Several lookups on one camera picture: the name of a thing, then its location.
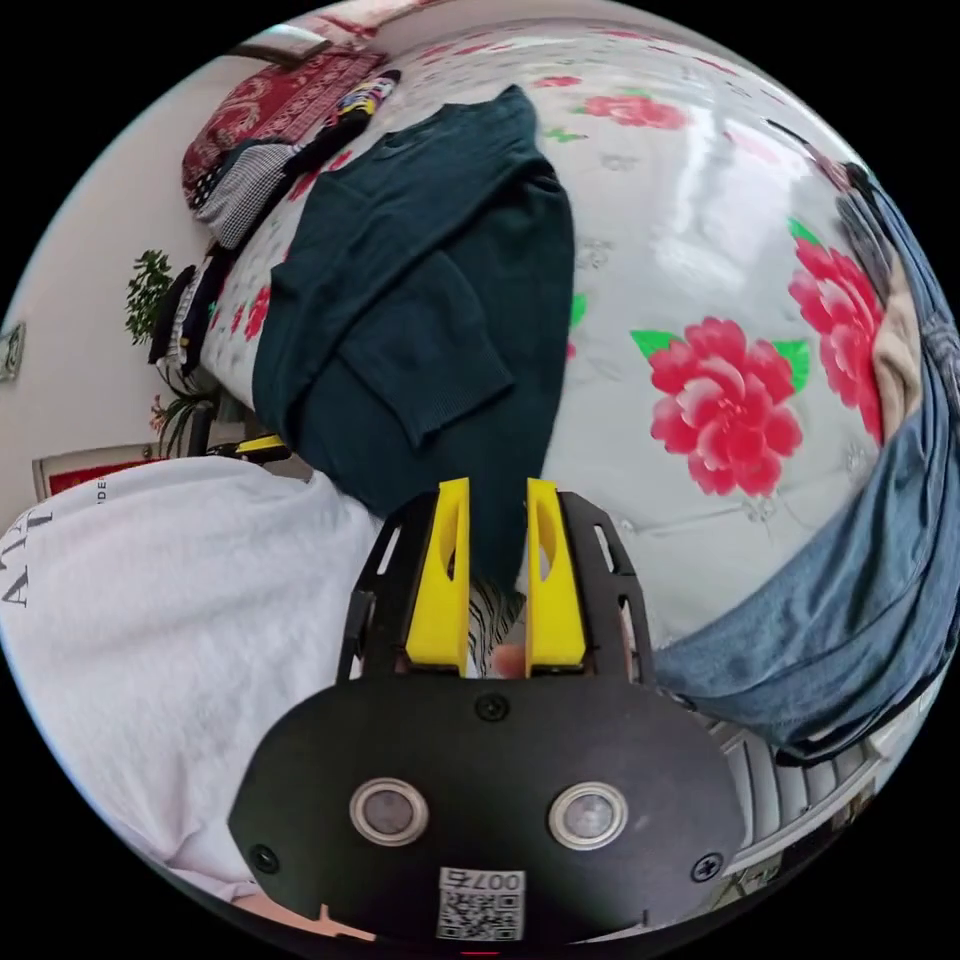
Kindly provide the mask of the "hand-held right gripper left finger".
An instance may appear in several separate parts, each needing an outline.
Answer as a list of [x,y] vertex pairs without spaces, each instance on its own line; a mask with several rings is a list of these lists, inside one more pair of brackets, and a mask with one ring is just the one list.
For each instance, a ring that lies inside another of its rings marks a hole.
[[439,485],[405,652],[416,668],[465,670],[470,604],[470,482]]

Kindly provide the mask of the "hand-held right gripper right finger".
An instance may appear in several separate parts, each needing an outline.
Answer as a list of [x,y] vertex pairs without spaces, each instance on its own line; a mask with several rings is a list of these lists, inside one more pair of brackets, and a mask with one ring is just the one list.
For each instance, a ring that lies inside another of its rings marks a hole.
[[557,487],[530,478],[526,505],[526,675],[578,672],[586,655],[586,636]]

